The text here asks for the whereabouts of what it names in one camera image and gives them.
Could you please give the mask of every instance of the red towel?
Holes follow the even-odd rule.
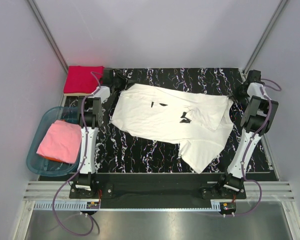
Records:
[[[65,96],[85,96],[96,90],[98,83],[91,72],[104,73],[103,66],[69,66],[63,93]]]

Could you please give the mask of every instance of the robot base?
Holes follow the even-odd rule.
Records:
[[[202,198],[205,200],[216,200],[216,199],[229,199],[232,200],[234,195],[236,199],[246,199],[246,191],[243,188],[239,192],[229,190],[224,186],[218,186],[218,184],[203,184],[200,187],[202,191]]]
[[[71,185],[69,198],[70,199],[111,199],[113,196],[114,185],[112,183],[99,183],[97,188],[92,191],[76,188],[74,184]]]

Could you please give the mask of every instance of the white cloth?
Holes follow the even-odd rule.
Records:
[[[180,144],[179,156],[201,173],[225,148],[232,104],[227,96],[134,84],[120,94],[111,123],[132,136]]]

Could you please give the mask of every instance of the metal floor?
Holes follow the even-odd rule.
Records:
[[[255,203],[239,202],[238,213],[246,212]],[[59,211],[66,219],[73,211]],[[93,215],[99,225],[85,240],[291,240],[292,236],[278,202],[262,202],[247,216],[223,218],[216,212],[109,212]],[[87,232],[91,222],[76,216],[64,224],[72,231]],[[26,240],[74,240],[57,225],[52,211],[35,210],[29,224]]]

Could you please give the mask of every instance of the transparent basket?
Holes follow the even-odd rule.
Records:
[[[80,151],[74,164],[48,160],[37,154],[38,147],[44,139],[51,124],[53,124],[56,120],[64,120],[67,123],[78,124],[77,114],[77,107],[57,106],[51,108],[43,115],[26,158],[26,165],[31,172],[41,176],[59,177],[77,170]]]

